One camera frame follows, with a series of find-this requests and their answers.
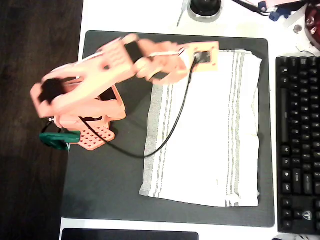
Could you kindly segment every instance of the striped towel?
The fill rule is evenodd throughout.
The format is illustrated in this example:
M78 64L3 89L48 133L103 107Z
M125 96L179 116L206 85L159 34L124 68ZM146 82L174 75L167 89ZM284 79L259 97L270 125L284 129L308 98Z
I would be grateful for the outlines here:
M218 71L192 74L171 139L144 160L140 195L213 207L258 205L260 64L251 52L220 51ZM146 154L170 133L187 82L153 86Z

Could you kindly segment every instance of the black keyboard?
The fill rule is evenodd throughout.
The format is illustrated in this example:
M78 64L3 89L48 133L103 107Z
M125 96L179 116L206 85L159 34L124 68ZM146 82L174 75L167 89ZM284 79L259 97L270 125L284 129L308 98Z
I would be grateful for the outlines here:
M320 58L277 57L278 230L320 235Z

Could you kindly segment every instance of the black mouse pad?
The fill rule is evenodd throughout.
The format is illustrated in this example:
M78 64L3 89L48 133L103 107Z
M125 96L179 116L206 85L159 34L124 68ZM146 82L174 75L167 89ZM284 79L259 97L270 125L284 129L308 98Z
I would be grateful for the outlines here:
M196 232L113 229L71 229L62 231L62 240L199 240Z
M89 31L83 57L127 32ZM179 44L219 41L221 50L244 49L262 59L259 89L258 207L209 207L139 195L144 161L104 145L87 151L71 147L65 178L62 216L72 219L132 220L272 227L275 224L271 152L268 42L265 39L139 33L140 38ZM129 152L144 154L153 85L141 79L117 84L127 117L112 124L113 142Z

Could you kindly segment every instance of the orange robotic arm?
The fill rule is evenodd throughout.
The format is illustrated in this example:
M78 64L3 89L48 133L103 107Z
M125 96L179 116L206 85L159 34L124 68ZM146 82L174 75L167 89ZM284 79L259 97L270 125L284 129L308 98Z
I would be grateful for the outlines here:
M187 53L190 64L196 52L206 53L209 58L194 70L214 71L218 50L218 42L154 43L129 34L107 43L94 55L53 70L33 86L30 94L40 118L54 117L58 127L83 132L79 145L94 150L104 142L79 117L91 121L90 125L105 140L114 139L110 121L126 117L115 84L134 76L154 84L176 83L188 75L191 67L179 57L182 52Z

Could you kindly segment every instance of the green clamp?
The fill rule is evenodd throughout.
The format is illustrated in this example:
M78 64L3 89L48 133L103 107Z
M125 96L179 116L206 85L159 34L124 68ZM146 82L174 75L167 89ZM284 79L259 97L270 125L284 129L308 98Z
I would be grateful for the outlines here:
M76 144L80 142L80 131L68 131L64 133L56 132L42 132L39 134L40 140L47 146L69 151L70 144Z

